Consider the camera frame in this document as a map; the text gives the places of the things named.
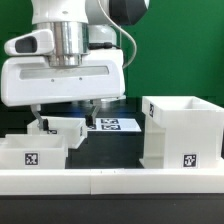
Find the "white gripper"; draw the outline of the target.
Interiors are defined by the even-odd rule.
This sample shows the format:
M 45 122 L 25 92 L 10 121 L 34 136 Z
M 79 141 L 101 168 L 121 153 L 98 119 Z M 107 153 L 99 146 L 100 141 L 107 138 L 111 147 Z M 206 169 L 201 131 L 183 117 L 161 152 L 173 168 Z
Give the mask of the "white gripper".
M 125 92 L 121 50 L 95 50 L 73 68 L 52 68 L 44 56 L 12 57 L 2 67 L 1 100 L 8 106 L 31 105 L 40 130 L 48 120 L 40 115 L 41 104 L 120 97 Z M 86 126 L 96 124 L 100 104 L 85 116 Z

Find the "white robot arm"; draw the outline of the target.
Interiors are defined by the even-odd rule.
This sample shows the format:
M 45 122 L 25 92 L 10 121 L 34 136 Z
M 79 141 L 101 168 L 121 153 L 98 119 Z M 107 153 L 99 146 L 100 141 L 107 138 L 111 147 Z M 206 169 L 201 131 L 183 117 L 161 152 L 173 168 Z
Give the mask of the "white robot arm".
M 103 99 L 125 92 L 124 59 L 118 32 L 136 24 L 150 0 L 31 0 L 33 30 L 8 40 L 1 72 L 1 100 L 31 107 L 43 131 L 43 104 L 91 101 L 86 124 L 95 123 Z

